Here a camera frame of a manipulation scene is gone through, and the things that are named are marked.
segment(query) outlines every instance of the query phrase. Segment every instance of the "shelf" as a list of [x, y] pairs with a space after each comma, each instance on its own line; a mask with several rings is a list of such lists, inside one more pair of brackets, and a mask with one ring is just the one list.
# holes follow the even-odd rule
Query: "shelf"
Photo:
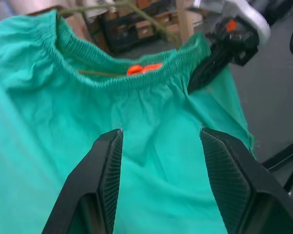
[[[152, 11], [159, 9], [162, 6], [167, 5], [168, 3], [169, 3], [169, 0], [160, 0], [159, 2], [155, 2], [151, 6], [143, 9], [143, 11], [147, 13], [148, 15], [152, 15]], [[140, 20], [144, 20], [144, 19], [140, 17], [137, 13], [133, 12], [126, 16], [118, 17], [116, 19], [105, 20], [104, 24], [106, 26], [113, 25], [113, 24], [133, 24]]]
[[142, 38], [142, 39], [136, 39], [133, 41], [130, 41], [128, 43], [123, 43], [121, 46], [114, 46], [111, 47], [110, 49], [114, 52], [114, 53], [119, 53], [119, 52], [123, 52], [125, 50], [131, 49], [133, 46], [137, 46], [140, 43], [147, 43], [147, 42], [151, 42], [151, 41], [155, 41], [160, 39], [160, 37], [155, 34], [146, 38]]

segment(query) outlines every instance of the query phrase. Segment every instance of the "concrete floor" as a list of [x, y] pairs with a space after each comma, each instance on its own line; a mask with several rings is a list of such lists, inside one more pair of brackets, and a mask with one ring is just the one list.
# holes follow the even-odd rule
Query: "concrete floor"
[[[292, 31], [293, 17], [279, 22], [268, 44], [245, 67], [230, 65], [260, 162], [293, 142]], [[137, 59], [172, 48], [173, 44], [159, 40], [117, 57]]]

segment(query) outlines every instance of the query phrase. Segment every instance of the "garment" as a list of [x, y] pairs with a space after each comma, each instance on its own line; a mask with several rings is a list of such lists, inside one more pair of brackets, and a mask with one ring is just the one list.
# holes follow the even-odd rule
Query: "garment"
[[[250, 150], [252, 136], [228, 68], [188, 94], [209, 53], [196, 34], [179, 51], [114, 59], [77, 39], [55, 11], [0, 22], [0, 234], [41, 233], [69, 173], [100, 134], [120, 127], [115, 234], [227, 233], [200, 130], [227, 132]], [[132, 65], [157, 63], [126, 76]]]

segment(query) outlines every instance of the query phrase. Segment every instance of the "orange label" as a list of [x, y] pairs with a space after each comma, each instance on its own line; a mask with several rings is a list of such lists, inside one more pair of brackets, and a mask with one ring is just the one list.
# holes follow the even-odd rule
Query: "orange label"
[[160, 69], [161, 67], [162, 67], [161, 63], [147, 65], [144, 68], [140, 65], [133, 65], [133, 66], [129, 67], [129, 69], [127, 71], [127, 76], [131, 76], [131, 75], [135, 75], [135, 74], [139, 74], [139, 73], [145, 73], [147, 71], [155, 71], [155, 70]]

